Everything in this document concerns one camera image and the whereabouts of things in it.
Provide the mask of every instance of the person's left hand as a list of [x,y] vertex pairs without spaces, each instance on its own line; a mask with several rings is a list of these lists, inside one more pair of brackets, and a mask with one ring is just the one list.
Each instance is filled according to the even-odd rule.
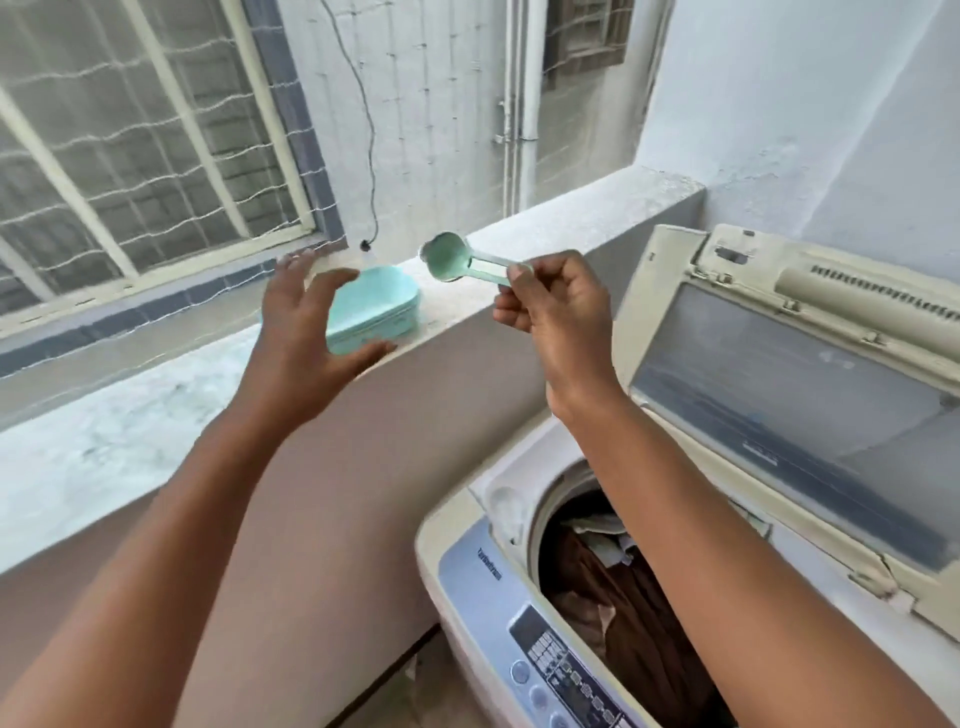
[[263,296],[263,325],[240,387],[228,408],[264,432],[285,438],[317,417],[355,378],[396,349],[371,341],[337,356],[326,347],[336,290],[360,275],[338,268],[304,280],[317,254],[285,256]]

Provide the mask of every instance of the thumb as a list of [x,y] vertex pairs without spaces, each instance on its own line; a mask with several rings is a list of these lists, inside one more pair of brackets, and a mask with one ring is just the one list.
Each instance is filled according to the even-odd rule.
[[395,351],[396,344],[392,341],[369,341],[357,351],[337,357],[340,360],[338,368],[349,379],[354,379],[366,372],[384,356]]
[[550,292],[546,289],[534,272],[525,265],[512,265],[507,269],[507,279],[514,289],[516,297],[530,312],[542,310],[552,301]]

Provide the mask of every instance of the scoop handle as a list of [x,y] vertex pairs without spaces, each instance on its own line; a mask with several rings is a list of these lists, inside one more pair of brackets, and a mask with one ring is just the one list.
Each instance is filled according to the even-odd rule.
[[526,265],[526,263],[518,263],[516,260],[508,260],[488,253],[478,254],[473,251],[470,262],[467,264],[466,275],[485,280],[488,283],[498,283],[509,287],[510,280],[507,278],[507,268],[512,265]]

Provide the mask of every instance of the control panel display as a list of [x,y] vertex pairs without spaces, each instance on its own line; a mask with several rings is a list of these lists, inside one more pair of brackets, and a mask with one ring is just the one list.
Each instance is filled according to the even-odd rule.
[[532,606],[510,634],[583,728],[636,728]]

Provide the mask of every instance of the hand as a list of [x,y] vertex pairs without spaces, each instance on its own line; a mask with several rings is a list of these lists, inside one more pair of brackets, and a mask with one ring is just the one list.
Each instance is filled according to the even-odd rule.
[[317,417],[355,378],[396,349],[371,341],[356,352],[331,354],[326,322],[336,290],[359,271],[339,268],[304,280],[317,258],[307,250],[285,256],[263,295],[263,326],[229,411],[286,438]]
[[493,318],[534,337],[547,380],[547,403],[567,421],[583,405],[623,399],[612,362],[610,294],[576,252],[511,266]]

